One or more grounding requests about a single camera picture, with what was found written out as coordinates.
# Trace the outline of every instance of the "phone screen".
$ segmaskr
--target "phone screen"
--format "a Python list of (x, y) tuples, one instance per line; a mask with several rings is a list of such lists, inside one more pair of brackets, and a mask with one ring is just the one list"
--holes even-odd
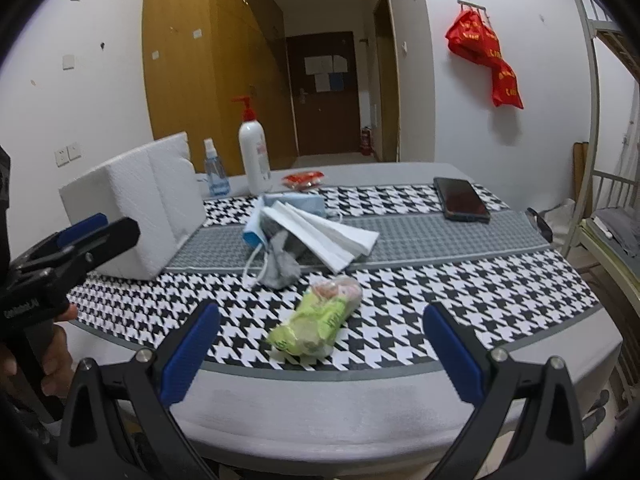
[(460, 214), (487, 215), (484, 203), (476, 190), (466, 180), (436, 178), (447, 211)]

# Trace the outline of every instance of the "table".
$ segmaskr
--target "table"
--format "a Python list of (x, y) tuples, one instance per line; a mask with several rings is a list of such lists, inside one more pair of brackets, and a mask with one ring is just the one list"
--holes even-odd
[[(447, 164), (400, 163), (321, 168), (327, 185), (426, 184), (434, 176), (466, 178)], [(279, 180), (287, 171), (274, 172)], [(231, 179), (234, 195), (244, 177)], [(140, 346), (79, 324), (66, 324), (75, 359), (100, 364), (128, 360)], [(603, 308), (594, 306), (548, 330), (505, 345), (519, 360), (545, 362), (562, 356), (585, 412), (607, 381), (622, 338)], [(438, 363), (415, 365), (417, 373), (389, 376), (383, 369), (339, 380), (282, 371), (257, 377), (205, 362), (184, 402), (172, 413), (200, 453), (227, 465), (281, 474), (380, 473), (435, 462), (472, 409), (459, 401)], [(515, 404), (504, 430), (514, 428)]]

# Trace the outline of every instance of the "red snack packet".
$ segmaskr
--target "red snack packet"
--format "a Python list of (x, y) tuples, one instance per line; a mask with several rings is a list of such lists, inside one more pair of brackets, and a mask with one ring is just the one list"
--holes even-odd
[(322, 171), (301, 171), (284, 177), (282, 185), (294, 191), (300, 191), (320, 186), (323, 178), (324, 173)]

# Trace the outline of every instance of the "floor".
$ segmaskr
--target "floor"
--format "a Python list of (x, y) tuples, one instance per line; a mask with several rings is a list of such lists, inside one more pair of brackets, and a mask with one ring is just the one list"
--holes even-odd
[(342, 164), (370, 164), (375, 162), (373, 155), (361, 153), (333, 153), (330, 155), (303, 155), (293, 163), (292, 168), (314, 168), (316, 166), (340, 166)]

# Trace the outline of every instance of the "houndstooth table runner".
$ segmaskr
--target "houndstooth table runner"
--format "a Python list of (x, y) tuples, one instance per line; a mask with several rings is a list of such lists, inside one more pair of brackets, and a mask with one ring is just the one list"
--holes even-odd
[[(507, 209), (476, 187), (491, 210)], [(321, 189), (328, 208), (346, 216), (440, 210), (432, 186)], [(250, 214), (252, 200), (207, 203), (209, 224), (234, 224)], [(220, 306), (220, 333), (211, 362), (267, 370), (371, 370), (428, 363), (436, 354), (422, 335), (424, 307), (443, 304), (457, 322), (472, 326), (487, 347), (504, 345), (570, 320), (598, 304), (586, 283), (555, 250), (428, 266), (345, 272), (363, 288), (360, 308), (345, 322), (331, 356), (294, 358), (271, 349), (268, 331), (290, 316), (312, 272), (281, 291), (244, 290), (236, 274), (163, 273), (152, 282), (90, 276), (69, 294), (79, 320), (129, 342), (154, 348), (204, 299)]]
[[(502, 200), (478, 184), (476, 193), (489, 211), (509, 209)], [(324, 196), (327, 209), (338, 209), (344, 216), (437, 213), (442, 211), (433, 184), (370, 187), (321, 187), (311, 193)], [(254, 210), (256, 198), (232, 197), (205, 202), (204, 227), (246, 224)]]

